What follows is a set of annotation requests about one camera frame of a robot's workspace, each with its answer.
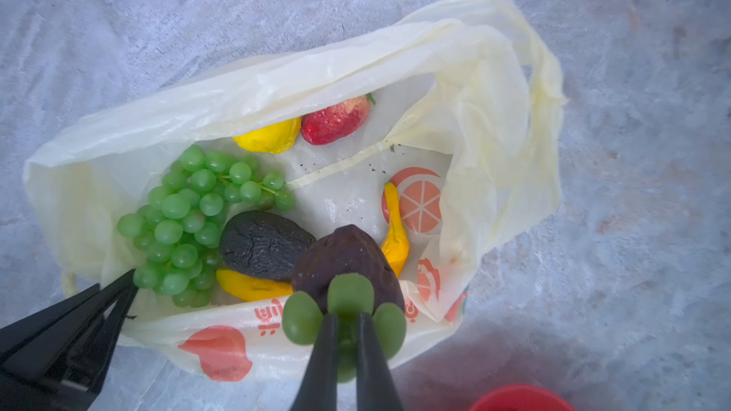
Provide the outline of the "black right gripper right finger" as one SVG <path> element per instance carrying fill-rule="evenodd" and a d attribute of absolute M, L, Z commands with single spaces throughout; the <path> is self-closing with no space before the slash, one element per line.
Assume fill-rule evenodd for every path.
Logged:
<path fill-rule="evenodd" d="M 392 380 L 372 317 L 356 319 L 356 395 L 358 411 L 404 411 Z"/>

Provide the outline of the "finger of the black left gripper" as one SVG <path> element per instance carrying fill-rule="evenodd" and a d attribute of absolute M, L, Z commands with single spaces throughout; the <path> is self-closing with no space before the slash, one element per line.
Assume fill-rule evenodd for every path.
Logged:
<path fill-rule="evenodd" d="M 1 353 L 9 354 L 15 349 L 15 346 L 19 346 L 19 344 L 23 344 L 24 342 L 30 342 L 37 332 L 50 327 L 53 323 L 65 317 L 72 310 L 95 296 L 100 289 L 100 285 L 93 285 L 72 298 L 68 298 L 54 306 L 2 328 Z"/>
<path fill-rule="evenodd" d="M 138 288 L 131 270 L 72 310 L 50 327 L 37 332 L 13 353 L 68 353 L 91 361 L 91 394 L 101 392 L 123 324 Z"/>

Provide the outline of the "yellow fruit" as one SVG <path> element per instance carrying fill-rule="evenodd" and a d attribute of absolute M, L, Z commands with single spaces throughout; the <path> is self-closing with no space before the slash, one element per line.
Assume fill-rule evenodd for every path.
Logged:
<path fill-rule="evenodd" d="M 235 136 L 233 140 L 240 148 L 249 152 L 280 154 L 294 146 L 301 122 L 301 118 L 297 117 Z"/>

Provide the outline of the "purple mangosteen green calyx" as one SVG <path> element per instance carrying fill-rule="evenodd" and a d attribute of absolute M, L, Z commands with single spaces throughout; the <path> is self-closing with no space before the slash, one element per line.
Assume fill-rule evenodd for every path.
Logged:
<path fill-rule="evenodd" d="M 285 335 L 299 346 L 312 346 L 325 315 L 339 317 L 338 382 L 356 377 L 356 317 L 372 317 L 389 361 L 407 335 L 405 299 L 382 249 L 367 232 L 349 225 L 317 240 L 295 262 L 294 293 L 283 310 Z"/>

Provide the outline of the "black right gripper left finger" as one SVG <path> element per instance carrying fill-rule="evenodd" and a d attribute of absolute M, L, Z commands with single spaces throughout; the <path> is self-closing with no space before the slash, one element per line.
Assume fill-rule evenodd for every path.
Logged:
<path fill-rule="evenodd" d="M 339 368 L 337 315 L 325 315 L 291 411 L 335 411 Z"/>

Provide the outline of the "dark avocado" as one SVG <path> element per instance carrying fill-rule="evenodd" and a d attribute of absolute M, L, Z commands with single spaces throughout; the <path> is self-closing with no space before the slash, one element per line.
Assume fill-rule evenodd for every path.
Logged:
<path fill-rule="evenodd" d="M 243 211 L 224 227 L 219 253 L 228 269 L 251 278 L 289 282 L 298 257 L 315 237 L 295 222 L 260 210 Z"/>

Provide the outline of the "pale yellow plastic bag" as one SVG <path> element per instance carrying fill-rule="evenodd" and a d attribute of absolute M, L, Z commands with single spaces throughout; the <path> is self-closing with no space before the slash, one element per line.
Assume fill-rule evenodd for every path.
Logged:
<path fill-rule="evenodd" d="M 239 155 L 233 137 L 371 94 L 352 135 L 262 155 L 316 237 L 355 225 L 382 241 L 396 186 L 412 249 L 400 278 L 402 365 L 451 336 L 483 256 L 561 201 L 559 62 L 510 0 L 445 0 L 325 47 L 242 59 L 82 118 L 24 168 L 26 194 L 65 278 L 108 285 L 144 261 L 116 231 L 192 145 Z"/>

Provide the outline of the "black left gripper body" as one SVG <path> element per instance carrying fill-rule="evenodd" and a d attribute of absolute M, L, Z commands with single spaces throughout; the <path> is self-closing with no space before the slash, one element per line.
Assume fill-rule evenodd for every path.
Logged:
<path fill-rule="evenodd" d="M 89 410 L 91 361 L 68 353 L 1 357 L 2 410 Z"/>

